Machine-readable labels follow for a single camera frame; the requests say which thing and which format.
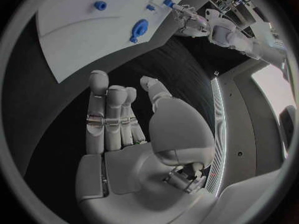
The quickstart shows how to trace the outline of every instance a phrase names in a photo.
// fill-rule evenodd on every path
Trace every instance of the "blue object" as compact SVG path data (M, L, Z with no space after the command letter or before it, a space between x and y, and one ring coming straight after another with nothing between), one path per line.
M163 3L170 8L175 4L172 0L164 0Z
M104 1L96 1L94 6L97 10L103 11L106 9L107 3L105 3Z
M132 36L130 37L130 42L138 42L137 37L142 36L146 33L149 27L149 22L145 19L139 20L136 22L132 29Z
M150 10L150 11L154 11L155 10L154 6L152 6L150 4L147 5L147 9Z

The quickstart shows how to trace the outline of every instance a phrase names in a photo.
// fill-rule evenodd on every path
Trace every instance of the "robotic arm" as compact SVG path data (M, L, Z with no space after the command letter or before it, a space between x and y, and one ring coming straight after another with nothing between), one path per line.
M171 0L165 0L164 4L173 9L175 20L181 25L180 32L184 35L207 36L213 44L236 49L250 58L261 59L283 69L282 63L286 59L283 50L270 47L255 38L246 37L231 20L224 18L219 11L207 9L204 18L199 16L193 7L180 6Z

